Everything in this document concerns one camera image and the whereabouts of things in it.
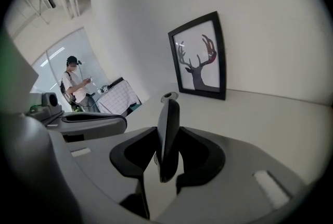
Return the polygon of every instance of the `antlers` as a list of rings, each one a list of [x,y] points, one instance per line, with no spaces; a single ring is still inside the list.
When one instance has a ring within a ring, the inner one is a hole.
[[[183,42],[184,41],[182,41],[182,43],[178,46],[179,63],[183,64],[183,65],[187,65],[187,66],[189,66],[189,68],[192,68],[192,64],[191,64],[191,59],[190,58],[188,59],[189,63],[186,63],[184,61],[184,56],[185,56],[186,52],[184,52],[183,48],[181,47],[181,45],[183,45]]]
[[[214,43],[211,39],[209,39],[206,35],[202,35],[206,38],[207,41],[205,41],[204,39],[203,42],[205,43],[206,45],[206,48],[207,48],[207,53],[208,53],[208,60],[201,63],[200,61],[200,57],[199,55],[197,55],[198,59],[199,59],[199,67],[203,67],[205,65],[208,65],[208,64],[211,64],[214,62],[214,60],[216,59],[216,51],[215,51],[215,48],[214,48]]]
[[[213,41],[212,41],[211,39],[209,39],[209,38],[208,38],[206,35],[204,35],[204,34],[203,34],[202,36],[205,37],[206,40],[207,40],[207,41],[205,41],[204,39],[202,39],[203,42],[204,42],[205,45],[206,45],[206,48],[207,48],[208,60],[205,61],[205,62],[203,62],[203,63],[201,63],[200,57],[199,57],[199,55],[197,55],[197,57],[198,57],[198,59],[199,59],[199,67],[203,67],[203,66],[205,66],[205,65],[211,64],[211,63],[213,63],[214,60],[216,59],[216,51],[215,51],[215,48],[214,48],[214,43],[213,43]],[[178,46],[179,63],[180,63],[180,64],[183,64],[183,65],[187,65],[187,66],[189,66],[190,69],[192,69],[193,66],[192,66],[192,63],[191,63],[191,59],[190,59],[190,58],[188,59],[188,60],[189,60],[189,63],[186,63],[186,62],[184,61],[184,56],[185,56],[186,52],[183,51],[183,48],[182,48],[182,46],[181,46],[181,45],[183,45],[183,42],[184,42],[184,41],[182,41],[182,43]]]

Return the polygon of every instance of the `table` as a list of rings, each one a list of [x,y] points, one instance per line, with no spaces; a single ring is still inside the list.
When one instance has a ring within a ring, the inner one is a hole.
[[[138,97],[129,83],[123,80],[107,93],[102,94],[96,104],[101,113],[121,115],[135,103],[140,103]]]
[[[294,171],[306,184],[323,173],[333,145],[333,110],[328,106],[233,90],[227,90],[226,100],[222,101],[179,93],[177,84],[167,84],[126,118],[126,131],[156,126],[164,105],[161,97],[173,91],[179,94],[181,126],[256,145]],[[180,160],[176,176],[182,170]],[[157,166],[151,160],[144,179],[154,220],[175,198],[176,177],[167,184],[159,183]]]

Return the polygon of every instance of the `black picture frame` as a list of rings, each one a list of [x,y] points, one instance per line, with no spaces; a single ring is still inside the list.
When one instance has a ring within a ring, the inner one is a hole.
[[[174,36],[178,33],[181,33],[187,29],[193,28],[199,24],[212,21],[214,32],[215,32],[215,38],[216,38],[216,47],[217,47],[217,54],[219,57],[219,74],[220,74],[220,90],[219,92],[210,92],[210,91],[202,91],[202,90],[191,90],[191,89],[185,89],[183,88],[182,84],[182,78],[180,73],[180,67],[178,63],[178,57],[177,57],[177,51],[176,51],[176,45],[174,42]],[[176,29],[173,31],[170,31],[168,33],[169,35],[169,41],[173,56],[173,62],[176,70],[177,75],[177,82],[179,87],[179,92],[181,93],[188,93],[193,95],[199,95],[209,98],[215,98],[215,99],[221,99],[225,100],[225,93],[226,93],[226,58],[225,58],[225,47],[224,47],[224,40],[223,40],[223,33],[222,33],[222,27],[220,23],[219,14],[217,11],[209,13],[207,15],[204,15],[202,17],[196,18]]]

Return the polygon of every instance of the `window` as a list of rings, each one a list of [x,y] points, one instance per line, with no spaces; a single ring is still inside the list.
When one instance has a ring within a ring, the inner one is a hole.
[[[62,96],[60,83],[66,70],[66,60],[71,55],[82,63],[76,71],[79,78],[92,78],[92,83],[86,87],[88,93],[96,93],[94,99],[98,97],[97,90],[110,84],[91,49],[84,29],[69,34],[50,47],[32,66],[40,75],[34,86],[44,92],[55,92],[65,111],[71,111],[71,108]]]

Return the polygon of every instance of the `fluorescent light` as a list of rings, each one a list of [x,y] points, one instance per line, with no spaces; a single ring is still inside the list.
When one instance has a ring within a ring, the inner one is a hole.
[[[46,64],[47,64],[47,60],[45,60],[42,64],[41,64],[41,67],[44,67]]]
[[[64,47],[60,48],[58,51],[56,51],[54,54],[52,54],[52,55],[50,56],[49,59],[54,58],[54,57],[55,57],[57,54],[59,54],[62,50],[65,50],[65,48],[64,48]]]
[[[51,87],[51,89],[52,89],[52,88],[53,88],[55,85],[57,85],[57,83],[56,83],[56,84],[54,84],[54,85]],[[51,89],[50,89],[50,90],[51,90]]]
[[[64,47],[60,48],[58,51],[56,51],[54,54],[52,54],[52,55],[50,56],[49,59],[54,58],[54,57],[55,57],[57,54],[59,54],[62,50],[65,50],[65,48],[64,48]],[[48,60],[45,60],[45,61],[41,64],[41,67],[44,67],[47,63],[48,63]]]

